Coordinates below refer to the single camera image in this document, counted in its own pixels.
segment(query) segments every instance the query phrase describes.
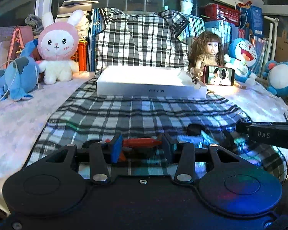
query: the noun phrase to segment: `orange crate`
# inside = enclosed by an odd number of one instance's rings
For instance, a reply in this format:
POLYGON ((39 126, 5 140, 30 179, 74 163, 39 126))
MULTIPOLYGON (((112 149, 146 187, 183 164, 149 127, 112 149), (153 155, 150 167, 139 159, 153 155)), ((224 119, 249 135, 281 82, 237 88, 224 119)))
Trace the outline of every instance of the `orange crate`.
POLYGON ((209 4, 204 7, 207 21, 224 20, 240 26, 240 12, 238 10, 221 6, 218 4, 209 4))
POLYGON ((79 71, 87 70, 87 54, 86 54, 87 42, 79 42, 78 49, 76 53, 71 57, 71 59, 75 62, 79 63, 79 71))

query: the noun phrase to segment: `gray cloth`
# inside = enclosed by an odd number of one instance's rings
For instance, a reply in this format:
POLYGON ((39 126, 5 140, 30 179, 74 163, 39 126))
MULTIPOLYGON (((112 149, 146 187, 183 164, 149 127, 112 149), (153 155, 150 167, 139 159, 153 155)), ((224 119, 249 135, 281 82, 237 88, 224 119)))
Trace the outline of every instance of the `gray cloth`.
POLYGON ((29 14, 25 19, 25 24, 32 28, 33 35, 39 35, 44 29, 42 20, 36 15, 29 14))

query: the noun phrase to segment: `bunny ear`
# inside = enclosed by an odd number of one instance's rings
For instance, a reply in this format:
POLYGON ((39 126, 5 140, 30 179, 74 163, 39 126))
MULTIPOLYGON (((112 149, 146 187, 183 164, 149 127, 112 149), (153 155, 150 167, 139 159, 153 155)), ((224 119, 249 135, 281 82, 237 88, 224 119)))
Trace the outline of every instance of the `bunny ear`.
POLYGON ((53 24, 53 15, 51 12, 44 13, 42 17, 42 23, 44 28, 48 27, 49 25, 53 24))
POLYGON ((84 16, 83 11, 78 9, 71 14, 71 16, 67 20, 67 23, 76 26, 81 21, 83 16, 84 16))

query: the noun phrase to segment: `smartphone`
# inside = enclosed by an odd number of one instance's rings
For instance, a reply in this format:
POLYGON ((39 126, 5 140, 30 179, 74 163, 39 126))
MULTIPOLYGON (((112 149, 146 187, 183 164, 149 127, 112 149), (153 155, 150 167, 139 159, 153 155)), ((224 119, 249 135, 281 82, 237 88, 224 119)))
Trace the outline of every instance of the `smartphone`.
POLYGON ((205 66, 203 70, 206 85, 234 85, 235 71, 228 67, 205 66))

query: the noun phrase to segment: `white wire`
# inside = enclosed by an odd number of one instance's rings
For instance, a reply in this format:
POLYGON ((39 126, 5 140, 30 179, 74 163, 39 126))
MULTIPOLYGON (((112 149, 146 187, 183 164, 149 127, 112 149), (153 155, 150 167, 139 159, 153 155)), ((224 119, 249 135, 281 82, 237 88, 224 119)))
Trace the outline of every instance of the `white wire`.
POLYGON ((36 74, 36 81, 37 81, 37 87, 38 89, 40 88, 40 85, 38 83, 38 71, 37 71, 37 67, 35 66, 35 74, 36 74))
MULTIPOLYGON (((3 67, 3 66, 4 66, 6 63, 8 63, 8 62, 15 63, 15 66, 16 66, 16 72, 15 72, 14 78, 13 78, 12 83, 11 83, 11 86, 12 86, 12 84, 14 83, 14 80, 15 80, 15 78, 16 78, 16 76, 17 76, 18 66, 17 66, 17 63, 16 63, 15 60, 8 60, 8 61, 4 62, 4 63, 0 66, 0 69, 1 69, 1 67, 3 67)), ((5 98, 6 94, 9 92, 11 86, 7 89, 7 91, 5 92, 5 94, 2 96, 2 98, 0 99, 0 102, 5 98)))

